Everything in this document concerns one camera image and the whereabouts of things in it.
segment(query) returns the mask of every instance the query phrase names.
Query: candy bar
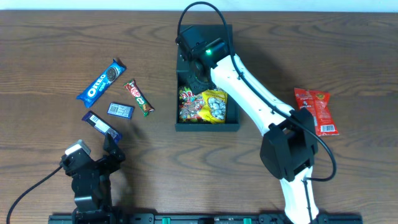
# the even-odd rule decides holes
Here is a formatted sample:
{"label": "candy bar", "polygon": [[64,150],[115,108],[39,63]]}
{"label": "candy bar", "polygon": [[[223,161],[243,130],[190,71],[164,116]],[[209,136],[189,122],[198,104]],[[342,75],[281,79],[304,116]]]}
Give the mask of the candy bar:
{"label": "candy bar", "polygon": [[120,118],[131,119],[134,108],[132,106],[121,105],[119,103],[111,103],[108,108],[108,114]]}
{"label": "candy bar", "polygon": [[112,128],[108,123],[106,123],[99,116],[95,115],[92,111],[89,111],[86,115],[84,115],[81,120],[86,121],[105,136],[106,133],[109,133],[114,139],[115,143],[118,143],[122,139],[122,134],[120,132]]}
{"label": "candy bar", "polygon": [[144,113],[144,116],[147,116],[151,111],[155,111],[155,109],[153,109],[153,107],[145,99],[144,95],[142,95],[142,93],[139,91],[135,80],[130,80],[129,82],[125,83],[123,86],[127,90],[129,90],[131,95],[136,99],[139,107]]}

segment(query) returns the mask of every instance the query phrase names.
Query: green connector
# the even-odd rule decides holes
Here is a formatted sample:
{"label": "green connector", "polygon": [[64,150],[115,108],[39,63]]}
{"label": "green connector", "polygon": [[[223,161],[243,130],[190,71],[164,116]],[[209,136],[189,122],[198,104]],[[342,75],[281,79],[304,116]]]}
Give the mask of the green connector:
{"label": "green connector", "polygon": [[170,218],[162,218],[162,224],[170,224],[170,221],[171,221]]}
{"label": "green connector", "polygon": [[251,218],[244,218],[243,224],[251,224]]}

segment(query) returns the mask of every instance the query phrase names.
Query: snack package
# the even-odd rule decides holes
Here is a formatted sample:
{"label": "snack package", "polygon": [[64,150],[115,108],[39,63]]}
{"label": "snack package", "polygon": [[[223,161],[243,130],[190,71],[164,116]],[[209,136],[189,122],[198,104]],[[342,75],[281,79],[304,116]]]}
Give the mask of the snack package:
{"label": "snack package", "polygon": [[212,124],[225,123],[227,96],[224,91],[204,91],[202,93],[203,108],[198,114],[204,121],[209,121]]}
{"label": "snack package", "polygon": [[113,59],[113,63],[83,93],[80,93],[76,99],[82,100],[85,106],[90,108],[125,70],[125,66],[118,64]]}
{"label": "snack package", "polygon": [[108,108],[108,115],[120,118],[131,119],[134,108],[120,103],[111,103]]}
{"label": "snack package", "polygon": [[110,134],[117,144],[122,139],[122,134],[110,126],[107,122],[105,122],[102,118],[94,114],[92,111],[87,112],[86,115],[81,119],[82,121],[86,121],[92,127],[97,129],[101,134],[105,135]]}
{"label": "snack package", "polygon": [[136,99],[139,107],[144,113],[144,117],[148,116],[149,112],[155,111],[155,109],[149,104],[149,102],[145,99],[144,95],[139,91],[138,86],[135,80],[130,80],[129,82],[123,85],[131,95]]}
{"label": "snack package", "polygon": [[180,122],[198,122],[202,121],[198,112],[203,108],[203,100],[196,100],[194,102],[185,102],[179,106]]}
{"label": "snack package", "polygon": [[311,112],[317,136],[338,135],[335,122],[327,107],[330,98],[329,93],[294,88],[294,95],[299,108],[305,107]]}
{"label": "snack package", "polygon": [[197,123],[203,121],[198,112],[203,107],[203,98],[201,93],[194,95],[187,86],[178,88],[179,110],[178,118],[181,123]]}

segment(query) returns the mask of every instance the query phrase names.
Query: oreo logo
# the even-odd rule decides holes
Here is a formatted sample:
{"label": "oreo logo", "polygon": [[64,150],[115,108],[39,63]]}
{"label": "oreo logo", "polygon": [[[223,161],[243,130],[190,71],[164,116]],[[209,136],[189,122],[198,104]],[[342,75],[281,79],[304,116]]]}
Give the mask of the oreo logo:
{"label": "oreo logo", "polygon": [[88,97],[92,98],[97,94],[97,89],[105,77],[106,77],[106,75],[104,74],[104,75],[101,75],[99,77],[99,79],[97,79],[97,82],[95,82],[94,85],[90,88],[90,90],[88,90],[88,92],[87,92]]}

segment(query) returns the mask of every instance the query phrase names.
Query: yellow snack bag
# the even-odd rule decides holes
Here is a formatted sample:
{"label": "yellow snack bag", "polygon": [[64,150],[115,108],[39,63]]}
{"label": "yellow snack bag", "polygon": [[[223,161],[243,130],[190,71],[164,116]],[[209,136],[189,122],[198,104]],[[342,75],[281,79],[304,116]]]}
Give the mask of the yellow snack bag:
{"label": "yellow snack bag", "polygon": [[228,94],[224,91],[206,90],[202,93],[203,108],[199,116],[212,124],[225,123],[226,100]]}

